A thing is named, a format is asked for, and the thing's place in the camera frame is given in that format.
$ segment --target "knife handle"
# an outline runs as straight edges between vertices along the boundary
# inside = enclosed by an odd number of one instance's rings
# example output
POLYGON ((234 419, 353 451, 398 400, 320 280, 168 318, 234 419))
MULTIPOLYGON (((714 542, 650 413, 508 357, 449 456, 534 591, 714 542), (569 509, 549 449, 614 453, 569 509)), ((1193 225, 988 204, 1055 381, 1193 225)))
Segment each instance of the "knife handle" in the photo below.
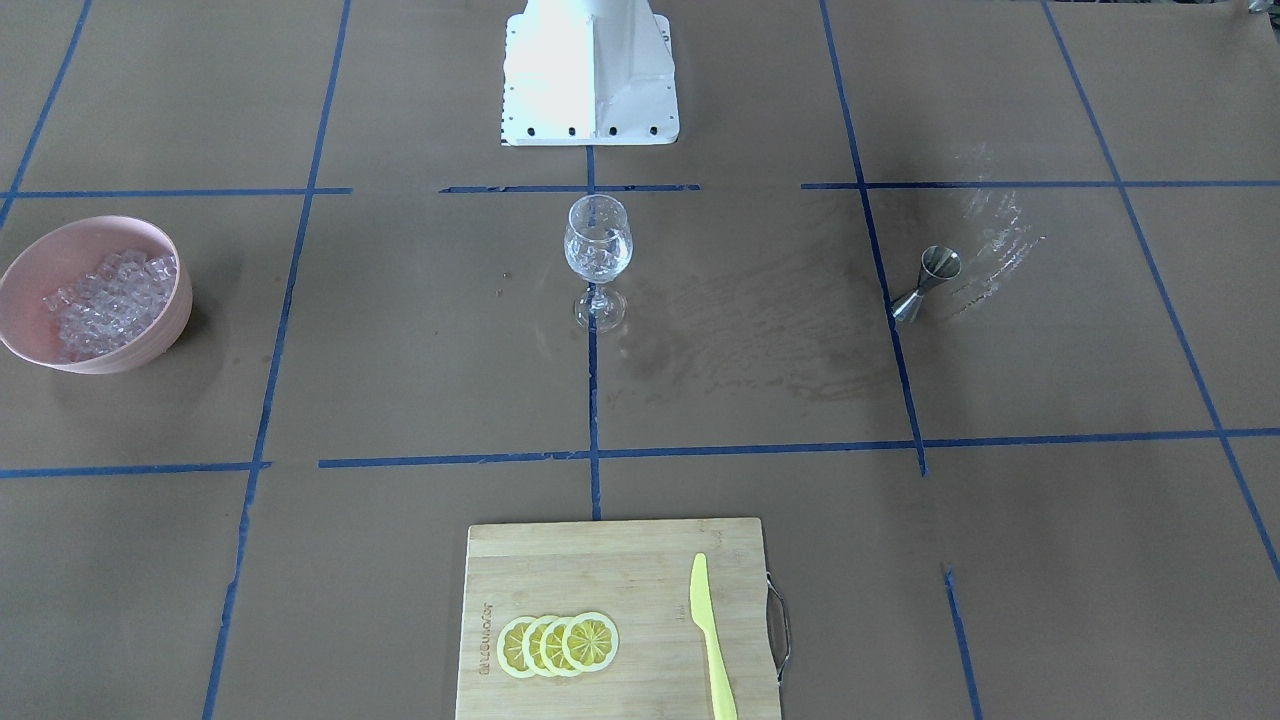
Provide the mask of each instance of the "knife handle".
POLYGON ((716 720, 737 720, 737 705, 733 703, 733 691, 728 685, 728 670, 719 651, 719 637, 714 630, 707 637, 707 671, 712 685, 712 712, 716 720))
POLYGON ((778 592, 777 585, 773 584, 773 575, 768 570, 764 571, 764 584, 769 588, 769 596, 778 600, 778 609, 782 612, 782 639, 786 643, 782 653, 782 660, 778 660, 777 651, 774 651, 773 642, 773 623, 769 621, 772 615, 768 615, 768 609, 765 609, 765 626, 769 630, 769 652, 773 655, 773 665, 778 670, 778 687, 782 687, 782 678, 786 675, 787 665, 791 662, 791 614, 787 612, 787 601, 778 592))

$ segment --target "plastic knife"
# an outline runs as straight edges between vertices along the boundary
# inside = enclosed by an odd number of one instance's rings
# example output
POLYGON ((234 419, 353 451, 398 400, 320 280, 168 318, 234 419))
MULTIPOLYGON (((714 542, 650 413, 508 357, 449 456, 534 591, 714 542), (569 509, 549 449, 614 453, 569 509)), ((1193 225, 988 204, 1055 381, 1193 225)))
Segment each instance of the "plastic knife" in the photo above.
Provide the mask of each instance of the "plastic knife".
POLYGON ((719 635, 716 634, 716 615, 712 612, 712 587, 707 580, 707 556, 699 552, 694 556, 694 570, 689 575, 689 615, 703 630, 707 639, 707 674, 712 685, 712 712, 716 720, 737 720, 737 705, 733 703, 733 691, 728 685, 728 671, 724 670, 724 657, 719 651, 719 635))

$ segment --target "blue tape line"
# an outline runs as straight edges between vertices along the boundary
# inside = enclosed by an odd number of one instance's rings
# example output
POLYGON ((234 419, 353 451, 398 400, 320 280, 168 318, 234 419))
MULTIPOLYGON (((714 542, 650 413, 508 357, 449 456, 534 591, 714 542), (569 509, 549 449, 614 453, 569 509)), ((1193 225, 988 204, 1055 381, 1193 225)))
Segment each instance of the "blue tape line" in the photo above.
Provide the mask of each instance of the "blue tape line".
MULTIPOLYGON (((1280 428, 1240 428, 1226 430, 1230 437, 1277 437, 1280 428)), ((925 439, 931 448, 959 447, 1006 447, 1037 445, 1089 445, 1114 442, 1162 442, 1217 438, 1217 430, 1161 430, 1147 433, 1085 433, 1059 436, 1005 436, 975 438, 934 438, 925 439)), ((603 460, 634 457, 691 457, 716 455, 787 455, 809 452, 869 452, 879 450, 913 450, 910 439, 858 441, 858 442, 814 442, 814 443, 773 443, 773 445, 709 445, 692 447, 623 447, 598 448, 603 460)), ((320 460, 321 469, 333 468, 385 468, 397 465, 481 465, 498 462, 539 462, 550 460, 588 460, 590 450, 556 450, 548 452, 497 452, 484 455, 424 455, 401 457, 343 457, 320 460)))
POLYGON ((13 193, 20 200, 59 200, 69 197, 241 197, 261 195, 351 195, 349 187, 224 187, 209 190, 35 190, 13 193))
POLYGON ((946 182, 805 182, 800 190, 980 190, 1036 187, 1280 187, 1280 181, 946 181, 946 182))
POLYGON ((239 577, 244 566, 244 547, 248 541, 250 523, 248 509, 253 505, 253 497, 257 495, 257 468, 250 470, 248 480, 244 483, 244 505, 241 506, 239 532, 236 539, 236 570, 232 573, 232 582, 227 584, 227 594, 223 598, 223 615, 218 625, 218 643, 214 646, 214 666, 209 671, 209 687, 205 689, 202 720, 212 720, 214 705, 218 702, 218 687, 223 680, 223 660, 227 657, 227 639, 230 637, 236 594, 239 592, 239 577))
POLYGON ((580 184, 462 184, 440 191, 440 195, 476 195, 486 192, 582 192, 580 184))
POLYGON ((951 606, 951 624, 956 630, 956 644, 960 647, 960 664, 964 665, 964 682, 969 687, 969 706, 973 720, 982 720, 982 701, 978 700, 978 680, 973 674, 973 659, 969 656, 969 638, 964 632, 964 618, 960 616, 960 601, 956 598, 955 578, 948 565, 943 579, 947 585, 947 603, 951 606))
POLYGON ((595 193, 595 146, 586 146, 586 192, 595 193))
POLYGON ((635 447, 602 450, 600 457, 690 457, 707 455, 787 455, 796 452, 864 452, 870 450, 913 450, 909 439, 870 442, 815 442, 794 445, 719 445, 701 447, 635 447))
POLYGON ((1231 465, 1231 474, 1235 475, 1235 484, 1240 488, 1244 506, 1249 509, 1249 518, 1253 519, 1253 529, 1258 532, 1258 537, 1262 539, 1262 548, 1267 553, 1267 560, 1271 561, 1271 571, 1275 574, 1276 580, 1280 580, 1280 555, 1276 553, 1276 546, 1271 542, 1267 525, 1262 521, 1262 512, 1258 511, 1258 503, 1253 500, 1253 491, 1249 489, 1249 483, 1244 479, 1244 471, 1240 470, 1240 464, 1235 460, 1235 450, 1231 448, 1231 442, 1226 439, 1226 433, 1222 433, 1219 442, 1222 443, 1222 452, 1226 454, 1226 461, 1231 465))
MULTIPOLYGON (((320 126, 316 128, 315 150, 311 155, 311 172, 307 176, 307 190, 314 191, 316 178, 320 174, 320 160, 324 155, 324 140, 329 127, 329 111, 333 109, 333 96, 338 86, 338 69, 342 65, 342 49, 347 40, 347 20, 351 18, 351 0, 343 0, 342 20, 338 23, 338 41, 333 50, 333 64, 329 68, 329 85, 325 88, 324 106, 320 110, 320 126)), ((289 279, 284 287, 284 302, 280 307, 280 322, 275 331, 275 348, 271 352, 271 369, 266 378, 266 392, 262 396, 262 416, 259 421, 257 439, 253 445, 253 461, 262 460, 262 451, 266 445, 266 429, 271 421, 271 406, 275 401, 275 386, 280 373, 280 357, 284 355, 284 338, 289 328, 289 311, 293 307, 293 288, 298 279, 298 263, 302 258, 302 246, 307 234, 307 224, 311 219, 311 202, 314 192, 303 195, 302 214, 298 218, 298 234, 293 241, 293 255, 289 260, 289 279)), ((250 471, 248 482, 244 487, 244 505, 241 510, 239 541, 236 548, 236 574, 230 584, 227 585, 227 597, 223 600, 223 621, 218 630, 218 646, 214 650, 214 665, 209 673, 209 688, 205 693, 205 710, 202 719, 212 720, 214 707, 218 703, 218 687, 221 682, 223 659, 227 652, 227 638, 230 634, 232 615, 236 610, 236 593, 239 588, 241 568, 244 561, 244 548, 248 542, 250 507, 257 495, 257 479, 260 470, 255 468, 250 471)))
POLYGON ((18 188, 22 187, 22 178, 27 174, 27 167, 31 165, 31 158, 36 154, 36 143, 40 142, 40 133, 45 129, 45 122, 49 120, 49 111, 54 108, 54 100, 58 99, 58 91, 63 87, 63 78, 67 77, 67 68, 72 64, 72 56, 76 55, 76 46, 79 45, 81 35, 84 32, 84 22, 88 20, 88 10, 93 6, 93 0, 84 0, 84 5, 81 6, 79 18, 76 19, 76 31, 72 32, 70 42, 67 44, 67 53, 63 54, 63 64, 58 68, 58 76, 54 77, 54 85, 49 88, 49 96, 45 97, 45 106, 40 109, 40 118, 36 119, 36 127, 31 131, 31 138, 27 140, 27 150, 22 154, 22 161, 18 163, 18 172, 13 176, 13 183, 9 184, 9 197, 5 197, 4 205, 0 205, 0 228, 4 227, 5 220, 9 219, 9 210, 13 208, 14 195, 18 188))
POLYGON ((1123 181, 1125 187, 1280 187, 1280 181, 1123 181))
POLYGON ((1076 445, 1105 442, 1152 442, 1162 439, 1211 439, 1217 430, 1167 430, 1149 433, 1093 433, 1078 436, 1009 436, 982 438, 941 438, 924 441, 925 447, 1001 447, 1016 445, 1076 445))
POLYGON ((1277 437, 1280 428, 1242 428, 1226 430, 1226 437, 1277 437))
POLYGON ((445 187, 439 195, 492 195, 508 192, 698 192, 703 186, 686 184, 456 184, 445 187))
POLYGON ((1062 32, 1057 27, 1057 20, 1053 19, 1053 12, 1050 9, 1047 0, 1041 0, 1041 9, 1044 12, 1044 18, 1048 20, 1050 28, 1053 31, 1053 37, 1057 40, 1059 49, 1062 51, 1062 59, 1066 61, 1066 69, 1071 74, 1071 82, 1075 83, 1075 91, 1080 95, 1080 102, 1084 104, 1084 110, 1089 117, 1089 124, 1093 126, 1093 132, 1098 138, 1098 145, 1102 147, 1102 156, 1106 159, 1107 167, 1111 169, 1111 174, 1119 184, 1120 199, 1124 201, 1125 211, 1129 214, 1129 222, 1133 223, 1134 233, 1138 236, 1138 243, 1142 246, 1142 254, 1147 260, 1147 268, 1151 270, 1151 277, 1156 283, 1156 290, 1160 292, 1160 299, 1165 304, 1165 311, 1169 313, 1169 320, 1172 323, 1174 332, 1178 334, 1178 342, 1181 345, 1183 354, 1187 356, 1187 364, 1190 366, 1192 375, 1196 378, 1196 387, 1199 388, 1201 398, 1204 401, 1204 409, 1208 410, 1210 420, 1213 423, 1213 429, 1217 433, 1219 442, 1222 445, 1222 452, 1226 455, 1228 464, 1231 466, 1231 473, 1235 475, 1235 482, 1240 488, 1240 495, 1244 497, 1244 503, 1249 509, 1249 515, 1253 518, 1254 529, 1258 532, 1262 547, 1266 550, 1267 559, 1271 561, 1271 570, 1275 573, 1276 579, 1280 580, 1280 557, 1276 556, 1275 544, 1271 542, 1271 536, 1267 533, 1266 524, 1262 521, 1262 515, 1258 512, 1257 503, 1253 501, 1253 493, 1249 491, 1249 483, 1245 480, 1244 473, 1240 471, 1240 466, 1235 460, 1235 452, 1231 450, 1231 441, 1228 438, 1226 430, 1222 427, 1222 420, 1217 414, 1217 409, 1213 406, 1213 397, 1208 392, 1204 375, 1201 373, 1199 364, 1196 361, 1196 355, 1192 352, 1190 342, 1187 340, 1187 333, 1183 331, 1183 324, 1178 319, 1176 310, 1174 310, 1174 301, 1169 296, 1169 290, 1165 287, 1165 281, 1160 274, 1160 268, 1156 265, 1156 258, 1151 252, 1151 245, 1147 242, 1147 234, 1142 229, 1142 223, 1138 222, 1138 213, 1134 210, 1133 201, 1129 199, 1129 191, 1125 190, 1125 184, 1120 179, 1120 169, 1116 167, 1115 158, 1111 155, 1111 147, 1107 145, 1107 140, 1102 135, 1102 126, 1098 124, 1098 118, 1093 111, 1093 105, 1089 102, 1089 96, 1084 92, 1084 85, 1080 82, 1080 76, 1075 69, 1075 63, 1071 61, 1071 54, 1066 49, 1066 41, 1062 38, 1062 32))
POLYGON ((916 461, 920 465, 920 475, 928 475, 929 464, 924 456, 924 442, 920 438, 920 421, 915 414, 915 398, 911 396, 911 379, 906 372, 906 357, 902 355, 902 340, 897 334, 897 323, 893 320, 893 299, 888 292, 884 259, 879 250, 879 237, 876 232, 876 218, 872 215, 870 196, 867 193, 867 177, 863 174, 863 160, 858 151, 858 135, 854 132, 854 117, 849 110, 849 97, 845 94, 845 79, 840 69, 840 56, 836 53, 836 38, 831 32, 831 15, 827 12, 827 0, 818 0, 818 5, 822 9, 822 24, 827 35, 827 51, 831 54, 831 69, 836 76, 836 92, 840 95, 840 109, 845 115, 845 132, 849 135, 849 154, 854 160, 854 174, 858 176, 858 190, 863 201, 863 217, 867 220, 867 236, 872 245, 872 258, 876 260, 876 277, 879 279, 881 296, 884 301, 884 320, 888 324, 890 338, 893 341, 893 359, 897 361, 897 377, 902 383, 902 401, 906 405, 906 416, 911 424, 911 438, 915 441, 916 461))
POLYGON ((698 192, 703 186, 689 184, 598 184, 595 192, 698 192))
POLYGON ((8 478, 88 478, 108 475, 179 475, 183 473, 236 473, 269 466, 270 462, 191 462, 178 465, 96 465, 84 468, 18 468, 0 470, 8 478))
POLYGON ((980 190, 1009 187, 1115 187, 1115 181, 806 182, 800 190, 980 190))
POLYGON ((547 460, 585 460, 585 450, 557 450, 550 452, 498 452, 492 455, 421 455, 406 457, 338 457, 321 460, 323 470, 335 468, 396 468, 404 465, 489 465, 497 462, 541 462, 547 460))
MULTIPOLYGON (((595 292, 595 283, 591 283, 595 292)), ((591 436, 591 519, 600 520, 600 405, 599 405, 599 365, 596 364, 595 316, 586 328, 586 377, 588 377, 588 427, 591 436)))

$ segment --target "pink bowl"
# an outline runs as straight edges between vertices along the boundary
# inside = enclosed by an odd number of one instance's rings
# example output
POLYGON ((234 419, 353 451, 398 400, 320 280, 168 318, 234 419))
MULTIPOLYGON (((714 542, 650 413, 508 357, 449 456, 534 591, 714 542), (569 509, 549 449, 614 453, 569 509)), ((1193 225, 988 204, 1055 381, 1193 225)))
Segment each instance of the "pink bowl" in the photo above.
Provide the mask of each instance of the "pink bowl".
POLYGON ((191 318, 191 275, 173 241, 151 223, 120 215, 101 215, 63 225, 23 250, 0 277, 0 341, 23 360, 37 365, 104 375, 129 370, 173 345, 191 318), (41 299, 97 269, 111 252, 137 249, 148 256, 173 255, 178 284, 151 327, 124 347, 79 363, 59 363, 58 327, 41 299))

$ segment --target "cutting board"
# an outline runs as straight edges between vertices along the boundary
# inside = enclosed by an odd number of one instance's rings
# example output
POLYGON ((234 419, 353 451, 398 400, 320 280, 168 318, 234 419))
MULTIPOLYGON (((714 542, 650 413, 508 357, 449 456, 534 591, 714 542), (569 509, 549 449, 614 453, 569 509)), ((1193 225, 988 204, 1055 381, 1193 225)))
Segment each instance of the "cutting board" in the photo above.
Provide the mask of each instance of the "cutting board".
POLYGON ((712 605, 741 720, 781 720, 755 518, 472 525, 458 648, 457 720, 710 720, 689 573, 707 553, 712 605), (498 633, 521 615, 600 611, 618 652, 598 673, 516 679, 498 633))

